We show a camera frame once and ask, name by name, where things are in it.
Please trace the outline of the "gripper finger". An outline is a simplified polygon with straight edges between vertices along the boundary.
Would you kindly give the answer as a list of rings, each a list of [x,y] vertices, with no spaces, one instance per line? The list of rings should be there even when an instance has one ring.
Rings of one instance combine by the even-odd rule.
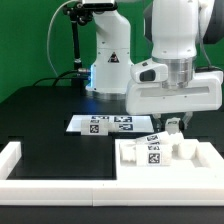
[[[153,119],[154,119],[154,121],[155,121],[156,129],[157,129],[158,131],[160,131],[161,128],[162,128],[161,114],[153,114]]]
[[[182,118],[183,124],[184,124],[184,129],[188,128],[188,123],[190,122],[191,118],[193,117],[192,112],[186,112]]]

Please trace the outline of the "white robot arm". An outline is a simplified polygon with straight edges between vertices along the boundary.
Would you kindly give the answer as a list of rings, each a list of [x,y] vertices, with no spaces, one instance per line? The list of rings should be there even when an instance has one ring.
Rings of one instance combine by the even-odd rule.
[[[82,0],[97,26],[97,58],[87,90],[102,98],[124,95],[130,115],[154,116],[217,110],[222,105],[223,72],[197,71],[196,46],[215,43],[224,28],[221,0],[153,0],[144,11],[144,35],[151,58],[130,59],[130,24],[114,0]]]

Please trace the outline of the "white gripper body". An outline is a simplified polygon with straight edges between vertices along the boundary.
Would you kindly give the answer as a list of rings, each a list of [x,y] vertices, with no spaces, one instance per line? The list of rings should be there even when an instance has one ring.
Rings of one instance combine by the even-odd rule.
[[[194,73],[186,86],[163,86],[169,66],[151,59],[131,67],[127,86],[126,111],[130,115],[166,114],[217,110],[222,105],[223,72]]]

